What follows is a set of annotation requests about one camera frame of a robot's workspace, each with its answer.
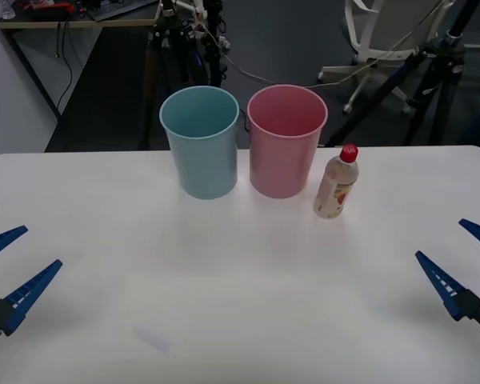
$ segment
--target wooden desk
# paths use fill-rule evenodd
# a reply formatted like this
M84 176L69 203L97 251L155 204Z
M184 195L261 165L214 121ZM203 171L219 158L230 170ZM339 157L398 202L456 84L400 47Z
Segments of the wooden desk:
M144 6L137 10L128 12L127 14L121 14L117 17L103 20L101 22L95 22L91 20L88 16L84 18L75 17L69 21L69 28L98 28L98 27L125 27L125 26L152 26L154 16L156 14L156 9L158 3L151 4L149 6ZM12 5L16 17L11 20L4 20L0 18L0 30L3 32L6 40L10 44L13 51L18 56L20 62L25 67L30 78L38 88L42 97L45 99L46 104L50 107L57 122L62 121L62 115L58 111L55 102L51 99L50 95L46 91L44 85L41 83L41 80L35 73L34 68L30 64L29 60L26 58L22 49L16 42L14 34L20 30L43 30L43 29L56 29L58 27L58 22L39 22L32 19L22 8L18 6L15 2ZM61 28L65 25L64 22L60 23Z

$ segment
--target bucket rim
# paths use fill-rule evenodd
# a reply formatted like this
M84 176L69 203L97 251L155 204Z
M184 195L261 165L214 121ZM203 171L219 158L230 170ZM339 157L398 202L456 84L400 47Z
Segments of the bucket rim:
M282 134L274 134L272 132L269 132L268 130L265 130L263 128L261 128L257 123L254 122L254 120L252 119L252 117L250 116L250 105L252 103L252 101L254 100L254 98L256 96L258 96L258 94L264 92L265 90L268 90L270 88L282 88L282 87L285 87L285 88L298 88L300 90L304 90L305 92L308 92L309 94L312 94L314 97L316 97L316 99L318 99L322 105L323 105L323 108L324 108L324 111L326 112L325 113L325 117L323 119L323 122L314 130L312 130L311 132L308 132L307 134L300 134L298 136L283 136ZM250 98L249 102L247 103L247 117L249 119L249 121L251 123L253 123L257 128L259 128L261 131L263 131L263 133L265 134L268 134L270 136L274 136L275 138L284 138L284 139L293 139L293 138L305 138L307 136L311 136L313 134L316 133L317 130L321 130L324 125L326 124L327 122L327 119L329 118L329 109L327 108L327 104L326 102L324 102L322 100L322 98L320 96L318 96L315 92L313 92L312 90L308 90L307 88L303 87L303 86L294 86L292 84L276 84L276 85L273 85L273 86L266 86L265 88L263 88L262 90L259 90L258 92L256 92L255 94L252 95L252 97Z
M183 92L186 92L188 90L192 90L192 89L195 89L195 88L211 88L211 89L214 89L214 90L218 90L219 92L222 92L224 94L226 94L227 96L229 96L233 101L234 101L234 105L236 106L236 114L234 116L234 119L232 121L231 124L229 124L225 129L217 132L216 134L211 134L209 136L202 136L200 138L192 138L190 136L183 136L182 134L177 134L176 132L173 132L171 129L169 129L166 124L164 123L163 119L162 119L162 112L163 112L163 108L164 106L166 105L166 103L174 96L176 96L177 94L180 94L180 93L183 93ZM232 94L230 94L227 90L223 90L222 88L217 88L216 86L189 86L187 88L183 88L182 90L179 90L177 92L174 92L171 96L169 96L163 103L162 105L160 106L160 111L158 112L158 119L160 120L160 123L162 124L163 126L163 129L168 133L168 134L172 134L173 136L176 136L178 138L184 138L186 140L195 140L195 141L200 141L200 140L207 140L209 138L214 138L216 136L219 136L221 134L224 134L225 132L227 132L232 126L234 126L236 123L237 123L237 120L238 120L238 116L240 114L240 106L238 105L238 102L237 102L237 99L234 98L234 96Z

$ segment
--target blue bucket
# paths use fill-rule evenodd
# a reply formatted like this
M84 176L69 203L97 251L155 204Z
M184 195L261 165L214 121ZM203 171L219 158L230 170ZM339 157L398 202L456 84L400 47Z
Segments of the blue bucket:
M172 94L160 122L183 189L195 198L219 198L237 182L238 103L214 86L192 86Z

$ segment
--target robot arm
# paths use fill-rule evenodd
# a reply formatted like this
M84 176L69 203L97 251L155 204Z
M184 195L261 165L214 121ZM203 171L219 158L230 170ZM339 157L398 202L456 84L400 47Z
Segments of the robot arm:
M480 241L480 226L478 224L465 219L462 219L459 224ZM439 296L441 296L450 316L457 322L461 318L468 317L480 324L480 298L449 276L424 253L418 251L416 258Z
M0 251L27 231L25 226L20 226L0 234ZM61 266L61 261L56 260L14 292L0 299L0 335L4 333L10 336L16 331Z

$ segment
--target white table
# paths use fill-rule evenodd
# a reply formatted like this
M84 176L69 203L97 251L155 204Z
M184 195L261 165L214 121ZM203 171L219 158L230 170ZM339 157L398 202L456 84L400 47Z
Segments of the white table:
M361 148L344 213L238 184L200 201L169 152L0 156L0 297L56 258L58 275L10 338L0 384L480 383L480 326L454 322L422 250L480 294L480 149ZM161 353L134 332L173 343Z

